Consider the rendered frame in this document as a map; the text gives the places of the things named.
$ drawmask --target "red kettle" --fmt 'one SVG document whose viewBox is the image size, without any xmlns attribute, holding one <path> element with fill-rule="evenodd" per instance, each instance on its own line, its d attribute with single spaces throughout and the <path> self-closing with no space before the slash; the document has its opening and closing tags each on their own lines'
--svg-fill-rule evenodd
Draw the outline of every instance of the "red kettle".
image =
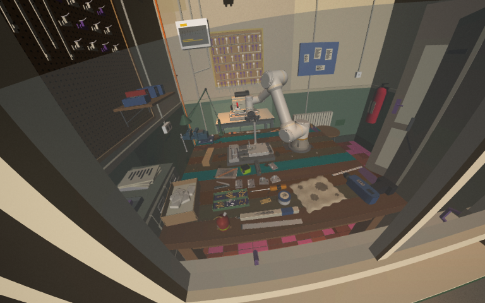
<svg viewBox="0 0 485 303">
<path fill-rule="evenodd" d="M 222 216 L 216 217 L 215 218 L 217 221 L 217 227 L 221 231 L 226 231 L 228 230 L 231 226 L 229 225 L 229 218 L 227 217 L 227 213 L 224 212 Z"/>
</svg>

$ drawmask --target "blue toolbox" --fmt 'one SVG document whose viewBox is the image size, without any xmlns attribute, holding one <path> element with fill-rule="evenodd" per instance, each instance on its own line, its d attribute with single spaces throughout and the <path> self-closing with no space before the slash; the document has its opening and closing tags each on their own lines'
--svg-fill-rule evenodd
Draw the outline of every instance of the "blue toolbox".
<svg viewBox="0 0 485 303">
<path fill-rule="evenodd" d="M 138 97 L 132 97 L 132 98 L 125 98 L 122 100 L 122 103 L 124 104 L 125 107 L 130 107 L 130 106 L 144 105 L 149 101 L 151 101 L 150 96 L 144 95 L 144 96 L 138 96 Z"/>
<path fill-rule="evenodd" d="M 365 203 L 372 205 L 380 197 L 380 194 L 372 188 L 366 181 L 357 175 L 350 175 L 348 172 L 343 176 L 347 179 L 347 186 L 350 187 Z"/>
<path fill-rule="evenodd" d="M 146 86 L 145 88 L 139 88 L 137 90 L 147 90 L 152 98 L 164 95 L 164 86 L 162 85 Z"/>
</svg>

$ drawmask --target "blue bulletin board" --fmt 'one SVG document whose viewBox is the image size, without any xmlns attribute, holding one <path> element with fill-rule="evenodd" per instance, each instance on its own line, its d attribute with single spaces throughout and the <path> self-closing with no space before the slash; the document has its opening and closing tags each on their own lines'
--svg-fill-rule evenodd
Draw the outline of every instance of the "blue bulletin board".
<svg viewBox="0 0 485 303">
<path fill-rule="evenodd" d="M 300 43 L 298 75 L 333 74 L 339 42 Z"/>
</svg>

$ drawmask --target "paper note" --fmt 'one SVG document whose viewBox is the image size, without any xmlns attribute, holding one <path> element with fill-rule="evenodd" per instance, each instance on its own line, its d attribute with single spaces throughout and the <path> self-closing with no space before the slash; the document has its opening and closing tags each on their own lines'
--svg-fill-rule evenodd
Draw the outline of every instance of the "paper note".
<svg viewBox="0 0 485 303">
<path fill-rule="evenodd" d="M 321 59 L 321 53 L 323 52 L 322 47 L 315 47 L 315 55 L 313 56 L 313 59 L 319 60 Z"/>
<path fill-rule="evenodd" d="M 325 60 L 332 60 L 333 49 L 326 49 Z"/>
</svg>

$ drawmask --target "workbench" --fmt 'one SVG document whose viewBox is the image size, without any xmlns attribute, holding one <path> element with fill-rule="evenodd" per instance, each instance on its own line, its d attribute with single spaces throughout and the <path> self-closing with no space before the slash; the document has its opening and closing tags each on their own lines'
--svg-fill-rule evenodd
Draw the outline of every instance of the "workbench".
<svg viewBox="0 0 485 303">
<path fill-rule="evenodd" d="M 131 120 L 133 120 L 133 118 L 136 117 L 136 115 L 138 115 L 143 109 L 148 109 L 152 113 L 152 118 L 150 118 L 150 119 L 153 119 L 155 117 L 155 114 L 153 113 L 153 106 L 157 104 L 157 109 L 160 112 L 159 102 L 163 101 L 164 99 L 170 97 L 173 94 L 175 94 L 175 92 L 167 92 L 164 95 L 152 98 L 152 100 L 149 101 L 146 104 L 129 106 L 129 107 L 125 107 L 125 106 L 122 105 L 120 107 L 113 109 L 112 111 L 113 112 L 120 112 L 120 114 L 122 115 L 122 118 L 124 118 L 124 122 L 126 123 L 127 127 L 129 127 L 129 122 L 131 122 Z M 130 118 L 129 120 L 126 120 L 125 117 L 124 117 L 124 114 L 122 112 L 125 111 L 125 110 L 135 110 L 135 109 L 140 109 L 140 110 L 132 118 Z"/>
<path fill-rule="evenodd" d="M 265 125 L 265 128 L 271 128 L 274 124 L 274 116 L 268 109 L 258 109 L 260 112 L 260 119 L 257 120 L 256 125 Z M 253 126 L 253 122 L 246 120 L 230 121 L 229 112 L 219 112 L 220 123 L 222 124 L 222 131 L 226 128 L 241 128 L 243 126 Z M 219 122 L 216 122 L 217 131 L 220 132 Z"/>
<path fill-rule="evenodd" d="M 281 182 L 277 184 L 286 184 L 287 191 L 291 193 L 289 207 L 298 206 L 300 212 L 297 215 L 289 215 L 282 218 L 266 218 L 245 221 L 243 223 L 301 218 L 303 224 L 250 230 L 243 230 L 241 228 L 241 221 L 236 218 L 241 213 L 285 207 L 277 202 L 277 191 L 251 192 L 251 190 L 263 189 L 272 185 L 272 183 L 269 186 L 259 185 L 259 177 L 255 174 L 255 168 L 252 166 L 252 173 L 249 175 L 242 175 L 240 171 L 238 171 L 237 175 L 237 179 L 242 180 L 243 188 L 247 188 L 248 179 L 255 180 L 256 187 L 250 189 L 249 192 L 250 206 L 227 210 L 231 228 L 225 232 L 217 230 L 214 218 L 221 215 L 222 212 L 212 211 L 213 194 L 227 189 L 213 189 L 215 186 L 218 186 L 213 172 L 217 168 L 227 168 L 226 153 L 229 145 L 243 145 L 248 143 L 250 136 L 253 138 L 253 134 L 225 135 L 223 138 L 215 140 L 214 144 L 196 146 L 194 148 L 182 179 L 197 177 L 200 182 L 200 210 L 198 221 L 165 227 L 161 232 L 160 240 L 168 249 L 179 250 L 186 259 L 198 259 L 192 249 L 256 242 L 344 226 L 400 212 L 406 205 L 406 201 L 397 193 L 391 196 L 381 195 L 375 204 L 367 205 L 346 186 L 346 179 L 343 175 L 332 176 L 332 174 L 340 172 L 341 170 L 353 169 L 361 166 L 361 164 L 324 133 L 311 131 L 309 134 L 309 142 L 313 148 L 307 153 L 299 154 L 286 150 L 284 143 L 277 135 L 278 132 L 272 133 L 270 132 L 271 130 L 264 129 L 258 134 L 258 143 L 268 142 L 271 144 L 276 156 L 274 163 L 278 166 L 278 170 L 271 171 L 270 168 L 262 165 L 262 176 L 270 178 L 273 175 L 278 175 Z M 215 148 L 210 160 L 211 166 L 203 167 L 201 160 L 207 148 L 211 147 Z M 361 179 L 367 181 L 357 170 L 350 172 L 350 174 L 358 175 Z M 289 186 L 319 175 L 325 176 L 347 199 L 316 210 L 310 214 L 307 213 L 305 207 L 302 206 L 300 200 L 297 199 Z M 235 179 L 222 179 L 220 181 L 228 182 L 231 185 L 228 189 L 235 188 Z M 262 205 L 260 200 L 265 198 L 271 198 L 272 202 Z"/>
</svg>

